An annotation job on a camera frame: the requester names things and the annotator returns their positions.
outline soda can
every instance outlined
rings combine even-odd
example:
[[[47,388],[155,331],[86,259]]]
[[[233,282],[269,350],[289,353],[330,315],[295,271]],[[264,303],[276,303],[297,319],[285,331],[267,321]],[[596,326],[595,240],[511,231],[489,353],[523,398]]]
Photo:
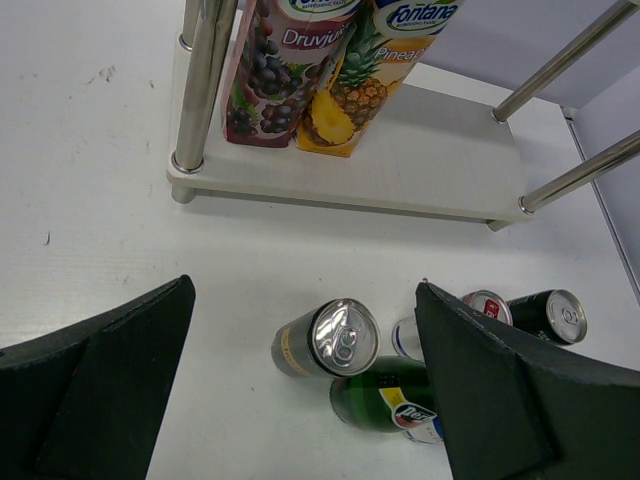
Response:
[[[495,318],[499,322],[513,325],[511,312],[500,295],[488,290],[478,290],[477,292],[467,293],[460,298],[464,303],[474,310],[484,313],[486,316]]]
[[[499,295],[488,290],[478,290],[461,297],[460,300],[485,315],[496,320],[512,325],[511,312]],[[418,325],[414,316],[403,318],[398,321],[391,332],[391,343],[398,355],[409,357],[420,362],[424,362],[420,337],[418,336]]]
[[[351,377],[364,372],[380,349],[378,324],[360,302],[333,300],[276,333],[271,357],[292,377]]]
[[[435,416],[424,422],[422,425],[404,432],[404,435],[416,443],[428,445],[444,445],[440,418]]]
[[[507,304],[515,328],[554,345],[578,343],[587,335],[584,309],[566,290],[548,290],[510,300]]]

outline silver can top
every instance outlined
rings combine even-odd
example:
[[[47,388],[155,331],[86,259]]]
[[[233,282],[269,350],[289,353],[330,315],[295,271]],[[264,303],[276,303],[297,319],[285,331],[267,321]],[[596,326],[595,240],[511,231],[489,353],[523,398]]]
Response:
[[[547,300],[547,316],[553,331],[567,343],[587,335],[587,317],[580,301],[566,290],[555,290]]]
[[[509,310],[507,302],[497,293],[490,292],[489,290],[478,290],[477,292],[471,292],[462,297],[462,301],[474,310],[484,313],[491,318],[495,318],[499,322],[513,325],[511,310]]]
[[[343,298],[319,312],[311,331],[311,343],[317,359],[329,372],[351,377],[364,372],[375,361],[380,333],[367,307]]]

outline shelf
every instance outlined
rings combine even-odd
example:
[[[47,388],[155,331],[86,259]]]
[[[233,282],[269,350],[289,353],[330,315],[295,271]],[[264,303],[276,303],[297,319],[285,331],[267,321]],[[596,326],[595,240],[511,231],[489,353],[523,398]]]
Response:
[[[216,102],[204,167],[184,175],[171,154],[188,65],[189,54],[176,41],[167,152],[167,178],[174,185],[199,194],[401,215],[530,219],[517,204],[526,183],[509,125],[495,122],[488,105],[407,84],[348,159],[302,152],[293,142],[284,149],[228,143]]]

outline grape juice carton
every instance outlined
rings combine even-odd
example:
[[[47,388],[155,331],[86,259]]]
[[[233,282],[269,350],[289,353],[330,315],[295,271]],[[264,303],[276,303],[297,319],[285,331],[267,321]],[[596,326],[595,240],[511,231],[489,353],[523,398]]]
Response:
[[[366,0],[344,53],[303,114],[298,148],[350,157],[463,1]]]
[[[232,143],[285,147],[362,0],[248,0],[222,93]]]

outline black can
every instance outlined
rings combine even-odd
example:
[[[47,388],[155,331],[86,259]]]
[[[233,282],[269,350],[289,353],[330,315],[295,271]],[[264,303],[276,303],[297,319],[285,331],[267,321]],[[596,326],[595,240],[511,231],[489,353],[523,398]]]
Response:
[[[513,326],[558,346],[578,343],[587,335],[580,301],[566,290],[548,290],[507,302]]]
[[[333,300],[276,333],[271,357],[292,377],[351,377],[378,356],[378,325],[356,300]]]

